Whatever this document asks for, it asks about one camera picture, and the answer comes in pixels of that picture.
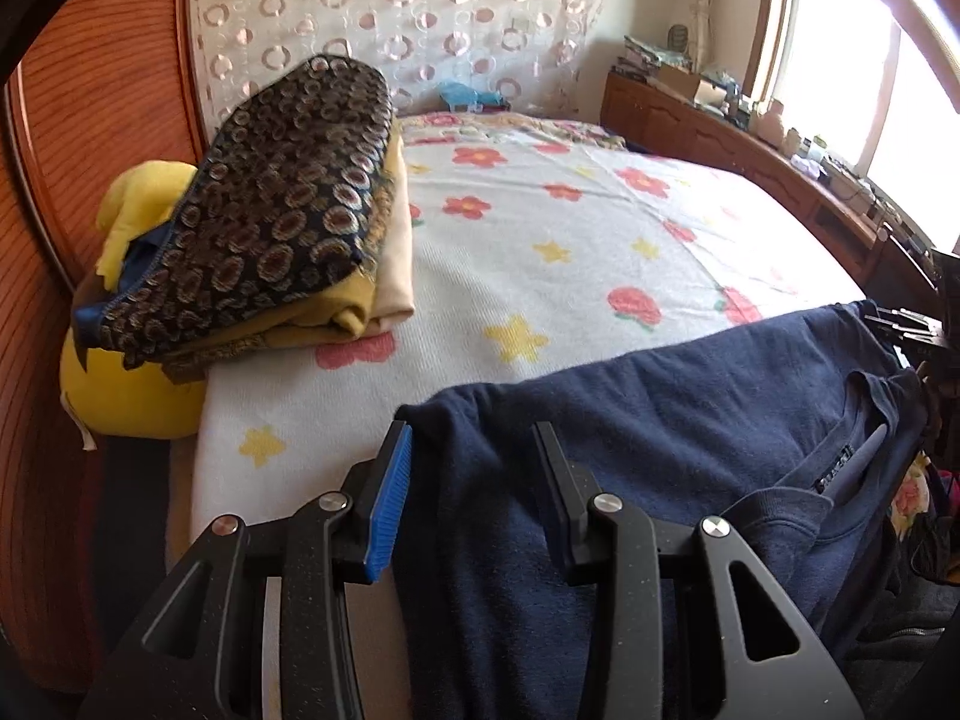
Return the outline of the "cardboard box on cabinet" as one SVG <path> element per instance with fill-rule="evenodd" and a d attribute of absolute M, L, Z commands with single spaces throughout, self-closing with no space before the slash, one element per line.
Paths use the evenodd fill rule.
<path fill-rule="evenodd" d="M 726 99 L 727 89 L 724 86 L 705 80 L 698 73 L 692 73 L 685 68 L 673 65 L 661 65 L 656 71 L 654 80 L 670 93 L 685 99 L 689 103 L 720 106 Z"/>

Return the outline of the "yellow plush toy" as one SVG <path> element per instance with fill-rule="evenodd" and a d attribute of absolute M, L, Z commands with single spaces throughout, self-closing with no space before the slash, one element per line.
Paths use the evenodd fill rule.
<path fill-rule="evenodd" d="M 93 270 L 75 291 L 60 355 L 60 403 L 88 450 L 98 436 L 178 440 L 199 429 L 205 385 L 179 385 L 156 358 L 171 349 L 178 308 L 169 273 L 153 260 L 195 167 L 145 161 L 106 190 Z"/>

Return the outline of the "navy blue printed t-shirt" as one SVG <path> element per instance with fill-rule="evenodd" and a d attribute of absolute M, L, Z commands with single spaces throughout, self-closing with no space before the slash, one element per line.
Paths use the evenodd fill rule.
<path fill-rule="evenodd" d="M 514 385 L 448 388 L 398 417 L 412 476 L 392 570 L 420 718 L 568 718 L 592 595 L 535 510 L 535 424 L 602 489 L 665 522 L 734 525 L 843 656 L 889 580 L 889 505 L 928 422 L 923 385 L 827 305 Z"/>

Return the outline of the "stack of papers on cabinet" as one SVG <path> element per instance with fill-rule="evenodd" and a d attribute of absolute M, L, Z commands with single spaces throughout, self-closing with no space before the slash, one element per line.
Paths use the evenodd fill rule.
<path fill-rule="evenodd" d="M 617 67 L 633 75 L 656 75 L 664 67 L 688 71 L 691 66 L 692 62 L 683 52 L 664 49 L 631 36 L 623 38 L 622 54 L 617 59 Z"/>

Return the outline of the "wooden louvered wardrobe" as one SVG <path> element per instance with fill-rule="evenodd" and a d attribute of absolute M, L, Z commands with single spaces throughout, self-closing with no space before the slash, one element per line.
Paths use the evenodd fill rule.
<path fill-rule="evenodd" d="M 2 0 L 2 32 L 2 639 L 37 684 L 80 692 L 103 660 L 103 459 L 60 405 L 60 348 L 110 181 L 202 151 L 187 0 Z"/>

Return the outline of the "pink bottle on cabinet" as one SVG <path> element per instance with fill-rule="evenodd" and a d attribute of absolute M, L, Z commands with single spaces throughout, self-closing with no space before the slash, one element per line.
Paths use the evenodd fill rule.
<path fill-rule="evenodd" d="M 779 99 L 771 99 L 766 109 L 758 116 L 757 137 L 774 149 L 780 149 L 786 137 L 782 114 L 784 114 L 784 104 Z"/>

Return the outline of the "circle-pattern sheer curtain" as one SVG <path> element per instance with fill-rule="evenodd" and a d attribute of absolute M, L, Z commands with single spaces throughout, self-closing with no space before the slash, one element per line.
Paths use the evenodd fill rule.
<path fill-rule="evenodd" d="M 189 0 L 205 125 L 314 54 L 379 68 L 398 112 L 438 109 L 444 83 L 524 114 L 571 115 L 604 0 Z"/>

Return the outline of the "yellow folded cloth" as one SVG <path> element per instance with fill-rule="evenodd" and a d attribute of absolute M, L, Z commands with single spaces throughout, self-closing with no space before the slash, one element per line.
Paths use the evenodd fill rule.
<path fill-rule="evenodd" d="M 379 185 L 373 192 L 373 231 L 364 241 L 361 262 L 350 266 L 345 277 L 319 293 L 272 307 L 260 316 L 167 356 L 161 367 L 168 379 L 176 383 L 194 382 L 203 379 L 206 369 L 217 362 L 244 358 L 257 351 L 352 343 L 364 338 L 364 328 L 373 309 L 382 243 L 394 203 L 394 177 L 387 160 L 397 148 L 397 142 L 402 142 L 402 135 L 400 128 L 394 127 Z"/>

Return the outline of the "blue tissue box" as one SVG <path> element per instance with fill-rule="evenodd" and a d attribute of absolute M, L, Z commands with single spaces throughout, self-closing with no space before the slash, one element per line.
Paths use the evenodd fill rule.
<path fill-rule="evenodd" d="M 503 112 L 509 109 L 509 103 L 496 91 L 478 91 L 464 83 L 448 80 L 438 88 L 439 99 L 451 112 Z"/>

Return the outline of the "cream folded cloth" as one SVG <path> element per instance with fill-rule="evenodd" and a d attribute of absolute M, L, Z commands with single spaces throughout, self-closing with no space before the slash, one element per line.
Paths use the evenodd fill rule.
<path fill-rule="evenodd" d="M 409 174 L 402 142 L 387 160 L 394 177 L 394 203 L 381 249 L 373 309 L 363 337 L 377 337 L 415 314 L 413 291 L 413 218 Z"/>

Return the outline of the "white flower-print bed sheet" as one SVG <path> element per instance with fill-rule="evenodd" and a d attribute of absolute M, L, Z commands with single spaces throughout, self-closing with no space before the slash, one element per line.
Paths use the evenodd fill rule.
<path fill-rule="evenodd" d="M 404 143 L 415 314 L 352 343 L 213 366 L 192 520 L 291 514 L 381 442 L 400 406 L 514 385 L 819 305 L 859 288 L 743 177 L 583 145 Z M 394 571 L 348 593 L 364 711 L 412 718 Z"/>

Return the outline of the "wooden sideboard cabinet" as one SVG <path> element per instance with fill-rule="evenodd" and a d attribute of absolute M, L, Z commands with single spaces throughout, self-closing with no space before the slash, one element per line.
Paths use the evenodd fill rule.
<path fill-rule="evenodd" d="M 599 121 L 646 153 L 745 177 L 791 211 L 867 296 L 890 307 L 935 309 L 934 281 L 888 227 L 870 227 L 828 188 L 729 122 L 616 71 L 607 75 Z"/>

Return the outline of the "window with wooden frame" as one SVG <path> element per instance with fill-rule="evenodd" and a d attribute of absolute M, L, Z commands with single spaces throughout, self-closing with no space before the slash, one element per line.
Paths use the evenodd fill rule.
<path fill-rule="evenodd" d="M 893 206 L 958 247 L 958 110 L 882 0 L 757 0 L 750 96 Z"/>

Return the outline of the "dark circle-pattern folded cloth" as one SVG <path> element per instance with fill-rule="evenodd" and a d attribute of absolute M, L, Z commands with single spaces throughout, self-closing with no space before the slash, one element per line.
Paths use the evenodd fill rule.
<path fill-rule="evenodd" d="M 236 107 L 153 260 L 178 308 L 156 361 L 358 265 L 394 127 L 386 76 L 342 55 L 313 55 Z"/>

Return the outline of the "floral quilt blanket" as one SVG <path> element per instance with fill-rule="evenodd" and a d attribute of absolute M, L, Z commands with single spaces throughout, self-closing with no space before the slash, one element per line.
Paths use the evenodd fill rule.
<path fill-rule="evenodd" d="M 405 143 L 444 145 L 448 143 L 520 143 L 543 146 L 558 153 L 562 146 L 583 145 L 608 151 L 626 151 L 625 138 L 604 127 L 568 119 L 542 119 L 517 112 L 432 112 L 398 119 Z"/>

